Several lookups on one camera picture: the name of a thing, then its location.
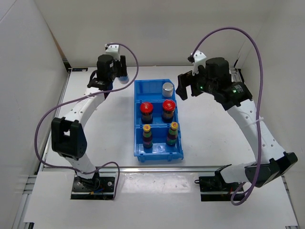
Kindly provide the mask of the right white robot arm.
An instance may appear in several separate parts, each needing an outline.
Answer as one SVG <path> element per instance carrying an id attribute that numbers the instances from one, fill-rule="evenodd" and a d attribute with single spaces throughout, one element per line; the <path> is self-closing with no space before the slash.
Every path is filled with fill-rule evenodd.
<path id="1" fill-rule="evenodd" d="M 176 94 L 182 100 L 188 98 L 187 86 L 190 86 L 192 96 L 208 93 L 222 105 L 240 127 L 255 156 L 254 162 L 219 169 L 214 178 L 218 190 L 224 191 L 235 182 L 250 182 L 262 187 L 298 161 L 294 152 L 288 153 L 279 145 L 264 119 L 256 114 L 255 102 L 246 85 L 232 81 L 227 60 L 211 58 L 205 65 L 198 66 L 197 73 L 189 71 L 178 75 Z"/>

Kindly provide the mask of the white shaker silver cap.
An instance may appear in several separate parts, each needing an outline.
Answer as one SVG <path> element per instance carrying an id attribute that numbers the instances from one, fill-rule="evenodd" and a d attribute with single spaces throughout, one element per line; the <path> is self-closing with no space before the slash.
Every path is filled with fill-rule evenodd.
<path id="1" fill-rule="evenodd" d="M 121 84 L 127 84 L 129 82 L 129 76 L 121 76 L 118 78 Z"/>
<path id="2" fill-rule="evenodd" d="M 174 85 L 170 82 L 166 82 L 162 86 L 162 95 L 165 98 L 171 98 L 174 91 Z"/>

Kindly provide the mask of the red-lid sauce jar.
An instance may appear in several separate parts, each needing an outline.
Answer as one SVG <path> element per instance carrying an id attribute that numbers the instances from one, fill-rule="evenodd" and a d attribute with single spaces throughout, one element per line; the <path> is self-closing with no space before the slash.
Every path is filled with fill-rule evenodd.
<path id="1" fill-rule="evenodd" d="M 143 102 L 140 105 L 141 121 L 145 124 L 151 124 L 153 121 L 153 104 L 150 102 Z"/>
<path id="2" fill-rule="evenodd" d="M 163 102 L 162 107 L 163 107 L 163 114 L 162 114 L 163 120 L 165 122 L 172 121 L 176 109 L 176 103 L 173 100 L 167 99 Z"/>

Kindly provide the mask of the yellow-cap sauce bottle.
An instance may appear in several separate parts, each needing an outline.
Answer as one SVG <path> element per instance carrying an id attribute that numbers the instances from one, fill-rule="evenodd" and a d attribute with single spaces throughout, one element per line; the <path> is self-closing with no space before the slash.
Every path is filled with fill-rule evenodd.
<path id="1" fill-rule="evenodd" d="M 151 148 L 153 145 L 151 126 L 149 124 L 145 124 L 142 129 L 143 129 L 143 133 L 142 133 L 143 147 Z"/>
<path id="2" fill-rule="evenodd" d="M 172 122 L 170 125 L 170 128 L 168 130 L 166 143 L 169 146 L 173 146 L 176 144 L 177 138 L 178 138 L 178 123 Z"/>

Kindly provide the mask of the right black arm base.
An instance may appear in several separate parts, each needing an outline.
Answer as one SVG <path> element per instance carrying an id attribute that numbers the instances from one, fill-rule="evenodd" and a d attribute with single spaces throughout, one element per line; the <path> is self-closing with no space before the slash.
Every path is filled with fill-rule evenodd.
<path id="1" fill-rule="evenodd" d="M 202 202 L 231 200 L 232 194 L 237 190 L 240 183 L 225 183 L 220 172 L 227 167 L 229 167 L 229 165 L 217 169 L 213 176 L 199 176 L 198 179 L 194 181 L 194 183 L 200 187 Z"/>

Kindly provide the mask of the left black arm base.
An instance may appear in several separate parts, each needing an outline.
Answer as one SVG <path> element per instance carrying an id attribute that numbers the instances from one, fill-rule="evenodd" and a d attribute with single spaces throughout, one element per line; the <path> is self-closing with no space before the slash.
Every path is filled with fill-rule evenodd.
<path id="1" fill-rule="evenodd" d="M 74 176 L 71 196 L 72 200 L 114 200 L 119 175 L 97 173 L 92 179 Z"/>

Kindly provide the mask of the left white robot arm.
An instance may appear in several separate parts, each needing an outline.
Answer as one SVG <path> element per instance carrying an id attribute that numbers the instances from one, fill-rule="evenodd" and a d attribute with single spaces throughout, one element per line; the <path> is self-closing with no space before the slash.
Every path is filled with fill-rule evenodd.
<path id="1" fill-rule="evenodd" d="M 98 189 L 100 179 L 97 172 L 89 174 L 96 167 L 86 154 L 87 140 L 83 128 L 109 94 L 101 92 L 112 90 L 115 78 L 119 78 L 122 84 L 128 83 L 126 57 L 121 55 L 119 60 L 115 60 L 109 54 L 99 56 L 97 70 L 89 78 L 84 99 L 78 101 L 62 118 L 54 118 L 51 123 L 52 150 L 77 169 L 77 176 L 89 191 Z"/>

